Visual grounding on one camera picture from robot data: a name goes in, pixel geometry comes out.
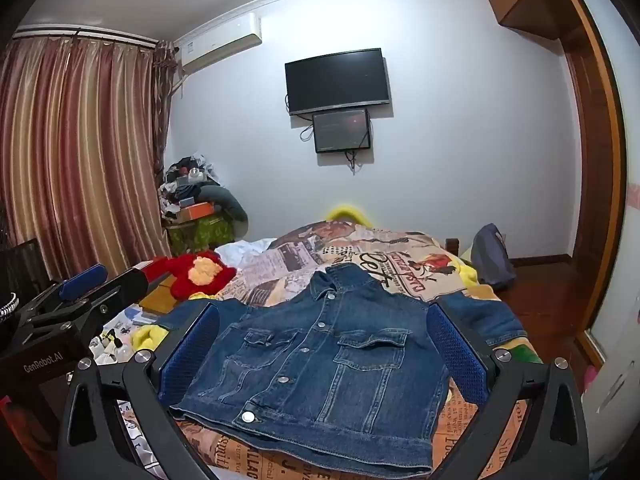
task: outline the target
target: black chair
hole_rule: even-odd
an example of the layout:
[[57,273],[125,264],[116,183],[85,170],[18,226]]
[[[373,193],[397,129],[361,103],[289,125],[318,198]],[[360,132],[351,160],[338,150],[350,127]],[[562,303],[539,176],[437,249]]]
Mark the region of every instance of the black chair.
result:
[[36,238],[0,253],[0,291],[15,292],[21,304],[31,301],[51,283]]

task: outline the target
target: orange box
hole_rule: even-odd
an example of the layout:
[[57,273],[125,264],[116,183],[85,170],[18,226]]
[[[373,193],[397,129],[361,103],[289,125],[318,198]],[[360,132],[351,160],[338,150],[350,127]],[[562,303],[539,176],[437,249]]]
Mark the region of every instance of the orange box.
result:
[[203,202],[201,204],[194,204],[188,207],[183,207],[178,211],[178,222],[188,222],[189,220],[195,220],[202,218],[203,216],[213,215],[213,204],[209,202]]
[[174,309],[178,301],[171,295],[171,286],[176,280],[175,276],[169,276],[154,290],[147,294],[138,304],[142,310],[154,314],[167,314]]

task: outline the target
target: jacket pocket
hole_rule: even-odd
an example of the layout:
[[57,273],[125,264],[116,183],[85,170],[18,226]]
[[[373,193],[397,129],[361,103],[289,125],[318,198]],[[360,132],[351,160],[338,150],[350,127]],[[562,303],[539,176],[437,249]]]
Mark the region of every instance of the jacket pocket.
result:
[[343,333],[334,363],[362,371],[399,368],[408,333],[402,328],[385,328],[373,334],[364,330]]
[[269,366],[289,348],[297,334],[297,329],[278,333],[249,329],[244,336],[242,346],[238,352],[229,356],[229,359],[249,370]]

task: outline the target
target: small monitor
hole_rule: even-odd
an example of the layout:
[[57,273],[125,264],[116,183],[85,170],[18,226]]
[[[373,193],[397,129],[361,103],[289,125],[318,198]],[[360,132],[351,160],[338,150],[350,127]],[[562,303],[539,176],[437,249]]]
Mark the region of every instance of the small monitor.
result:
[[314,114],[316,153],[350,152],[371,147],[366,108]]
[[379,48],[310,57],[284,68],[290,115],[390,102]]

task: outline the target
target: patterned bedspread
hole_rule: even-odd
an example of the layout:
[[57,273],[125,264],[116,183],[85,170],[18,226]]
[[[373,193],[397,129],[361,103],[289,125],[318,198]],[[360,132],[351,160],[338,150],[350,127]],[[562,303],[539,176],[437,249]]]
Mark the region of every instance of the patterned bedspread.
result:
[[[430,301],[457,290],[479,299],[495,299],[487,285],[465,286],[460,261],[436,240],[417,232],[395,233],[368,229],[343,221],[317,222],[279,238],[248,265],[218,294],[221,299],[238,298],[268,307],[302,291],[316,270],[338,262],[353,262],[381,282],[389,292]],[[507,345],[530,344],[519,338]],[[436,467],[457,442],[476,412],[466,403],[453,380],[440,413],[433,439]],[[503,464],[526,409],[525,401],[514,407],[494,455],[483,477]],[[187,439],[209,465],[249,476],[255,480],[365,480],[357,474],[330,471],[279,452],[252,449],[228,436],[189,421],[178,423]]]

